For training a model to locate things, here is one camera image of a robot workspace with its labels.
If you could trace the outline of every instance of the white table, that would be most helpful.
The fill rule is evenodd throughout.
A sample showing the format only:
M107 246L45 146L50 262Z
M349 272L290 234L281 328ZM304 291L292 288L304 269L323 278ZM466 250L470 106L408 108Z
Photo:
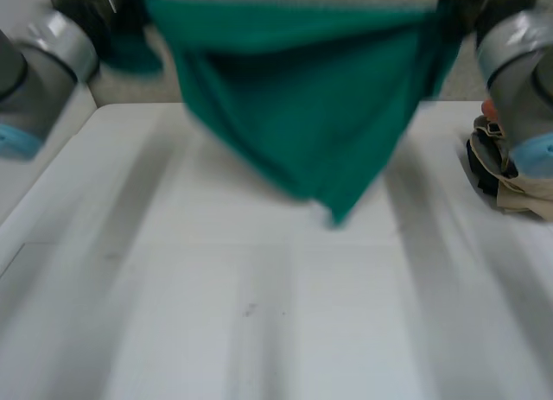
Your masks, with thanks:
M98 110L0 227L0 398L553 398L551 226L471 184L479 110L426 105L338 231L181 105Z

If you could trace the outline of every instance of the beige cloth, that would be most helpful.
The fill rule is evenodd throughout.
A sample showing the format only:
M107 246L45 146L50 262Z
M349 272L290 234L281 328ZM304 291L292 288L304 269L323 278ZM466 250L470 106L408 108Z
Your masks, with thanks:
M495 153L479 139L479 134L493 140ZM484 117L474 121L471 148L484 168L499 180L497 205L507 212L530 211L547 221L553 221L553 180L534 180L518 174L512 178L504 173L511 164L509 149L501 127Z

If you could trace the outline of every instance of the green cloth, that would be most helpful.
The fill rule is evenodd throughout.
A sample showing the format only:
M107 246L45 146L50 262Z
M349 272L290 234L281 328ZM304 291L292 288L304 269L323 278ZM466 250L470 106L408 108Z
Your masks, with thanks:
M267 179L340 223L386 165L460 39L445 9L149 0L182 97Z

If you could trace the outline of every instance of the orange part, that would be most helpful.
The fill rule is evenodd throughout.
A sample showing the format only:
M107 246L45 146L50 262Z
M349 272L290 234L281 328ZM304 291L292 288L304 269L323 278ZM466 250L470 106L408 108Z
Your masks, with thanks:
M498 111L495 109L495 106L493 106L493 102L491 99L488 99L486 102L482 104L482 113L487 118L488 121L491 122L498 122L499 116Z

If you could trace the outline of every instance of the folded cloth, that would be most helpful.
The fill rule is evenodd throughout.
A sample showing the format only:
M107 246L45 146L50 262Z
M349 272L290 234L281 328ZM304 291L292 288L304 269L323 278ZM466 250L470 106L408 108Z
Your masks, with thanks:
M189 109L268 180L340 223L435 95L461 37L438 10L149 0Z
M479 177L479 187L497 195L497 206L507 212L533 212L553 221L553 180L533 180L520 174L509 159L508 142L499 123L485 117L474 121L468 141L471 169ZM493 188L492 179L497 180Z

